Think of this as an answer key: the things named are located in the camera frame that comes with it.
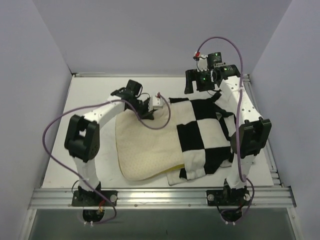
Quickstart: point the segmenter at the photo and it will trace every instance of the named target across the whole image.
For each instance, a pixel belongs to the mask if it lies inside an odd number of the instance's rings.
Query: white wall
[[[208,37],[224,36],[251,73],[291,0],[33,0],[73,73],[177,74],[196,67],[193,54]],[[222,40],[221,51],[239,64]]]
[[[32,0],[0,7],[0,229],[18,238],[47,165],[41,137],[63,109],[71,74]],[[56,129],[49,136],[52,147]]]
[[[280,177],[306,239],[320,236],[320,1],[293,0],[252,73]]]

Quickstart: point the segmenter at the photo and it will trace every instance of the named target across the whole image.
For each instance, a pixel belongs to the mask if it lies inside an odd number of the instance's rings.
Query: checkered cloth
[[[171,109],[176,113],[176,128],[184,160],[184,168],[167,174],[170,185],[214,174],[223,161],[233,159],[230,146],[233,130],[230,132],[230,128],[234,128],[235,117],[221,108],[226,101],[220,92],[207,99],[169,100]]]

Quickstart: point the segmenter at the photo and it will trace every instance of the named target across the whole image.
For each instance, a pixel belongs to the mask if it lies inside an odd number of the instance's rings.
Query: beige cloth
[[[168,107],[164,106],[154,112],[154,120],[143,122],[156,128],[163,126],[168,116]],[[152,130],[143,126],[133,111],[126,110],[116,117],[115,140],[119,166],[128,180],[144,180],[184,167],[173,111],[165,128]]]

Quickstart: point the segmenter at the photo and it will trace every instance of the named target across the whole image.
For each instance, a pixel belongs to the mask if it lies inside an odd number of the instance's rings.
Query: white table surface
[[[142,84],[143,92],[164,97],[207,98],[207,92],[184,95],[184,77],[74,77],[69,88],[64,112],[76,107],[105,102],[111,92],[125,87],[129,79]],[[89,110],[79,110],[62,118],[54,142],[52,154],[68,167],[76,170],[76,165],[64,148],[69,119],[73,114],[83,115]],[[115,118],[108,122],[100,132],[100,150],[95,158],[97,176],[103,188],[202,188],[222,187],[230,169],[219,168],[216,173],[170,187],[165,174],[142,181],[126,180],[121,174],[115,137]],[[273,186],[273,180],[262,150],[248,175],[255,186]],[[62,168],[52,159],[46,170],[42,188],[71,188],[78,179],[76,175]]]

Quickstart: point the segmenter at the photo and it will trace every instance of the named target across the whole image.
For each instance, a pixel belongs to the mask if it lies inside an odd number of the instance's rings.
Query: cable connector
[[[199,61],[199,56],[200,56],[200,52],[199,51],[196,51],[193,55],[193,59],[196,60],[196,61]]]

